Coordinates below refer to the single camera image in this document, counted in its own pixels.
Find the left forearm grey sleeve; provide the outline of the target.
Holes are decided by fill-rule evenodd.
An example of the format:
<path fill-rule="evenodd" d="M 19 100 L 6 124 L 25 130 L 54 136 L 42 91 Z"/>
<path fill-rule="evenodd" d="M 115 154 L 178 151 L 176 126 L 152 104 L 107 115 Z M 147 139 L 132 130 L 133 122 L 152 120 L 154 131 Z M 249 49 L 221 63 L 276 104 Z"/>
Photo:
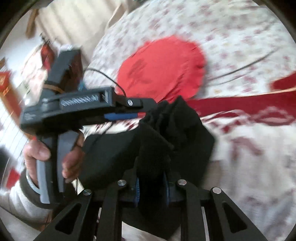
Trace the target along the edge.
<path fill-rule="evenodd" d="M 52 208 L 40 202 L 37 186 L 27 170 L 23 170 L 20 179 L 10 191 L 1 194 L 1 209 L 17 220 L 40 228 L 50 222 Z"/>

